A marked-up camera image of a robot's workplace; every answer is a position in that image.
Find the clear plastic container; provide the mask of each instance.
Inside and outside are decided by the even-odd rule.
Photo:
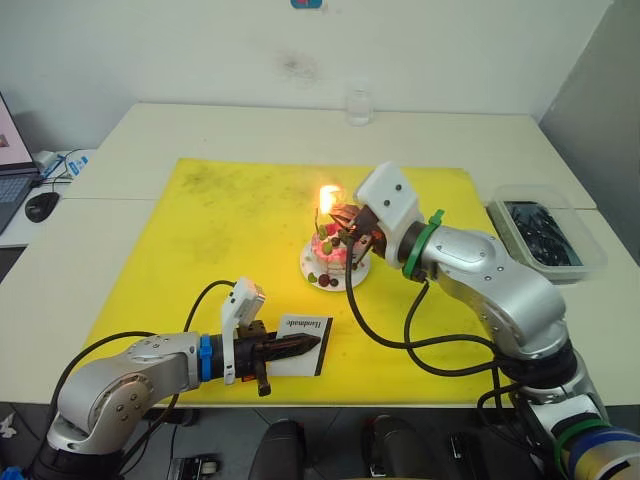
[[[496,190],[487,211],[509,254],[554,283],[576,282],[607,264],[604,250],[589,229],[566,198],[551,187],[505,185]],[[551,243],[548,250],[547,240]],[[559,248],[559,255],[565,261],[559,261],[559,265],[553,261],[546,261],[546,264],[540,261],[550,258],[549,251],[555,251],[553,257],[558,261]]]

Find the candle flame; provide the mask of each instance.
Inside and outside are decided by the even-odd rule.
[[[331,211],[331,207],[338,201],[334,194],[339,191],[340,187],[335,185],[325,185],[320,188],[320,213],[326,215]]]

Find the blue ring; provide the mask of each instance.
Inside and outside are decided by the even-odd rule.
[[[597,447],[598,445],[602,445],[603,443],[613,442],[616,440],[626,440],[630,442],[640,443],[640,437],[638,435],[617,428],[597,430],[591,434],[588,434],[578,440],[571,448],[571,453],[569,455],[569,464],[567,465],[569,478],[575,478],[576,467],[578,466],[578,462],[585,453],[587,453],[593,447]]]
[[[211,346],[211,337],[202,335],[200,337],[200,381],[208,382],[211,380],[211,358],[213,357],[213,347]]]

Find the laptop screen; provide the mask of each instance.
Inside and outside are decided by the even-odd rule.
[[[0,95],[0,175],[36,170],[31,155],[13,123],[9,109]]]

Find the computer mouse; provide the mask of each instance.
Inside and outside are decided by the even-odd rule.
[[[51,214],[59,199],[59,193],[41,193],[27,201],[24,206],[24,213],[32,222],[40,223]]]

